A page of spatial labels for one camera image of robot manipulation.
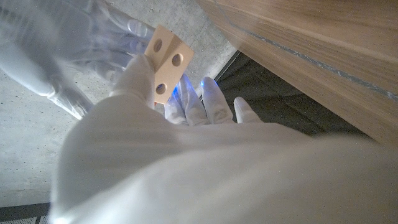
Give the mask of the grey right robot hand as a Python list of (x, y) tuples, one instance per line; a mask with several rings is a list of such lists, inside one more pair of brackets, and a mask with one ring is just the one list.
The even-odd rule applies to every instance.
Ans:
[(1, 0), (1, 70), (81, 119), (93, 103), (76, 73), (114, 83), (153, 33), (106, 1)]

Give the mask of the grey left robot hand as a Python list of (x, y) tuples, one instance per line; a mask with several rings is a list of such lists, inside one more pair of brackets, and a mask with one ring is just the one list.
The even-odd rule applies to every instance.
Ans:
[(165, 115), (134, 57), (66, 138), (52, 223), (396, 223), (397, 150), (264, 123), (218, 85), (182, 77)]

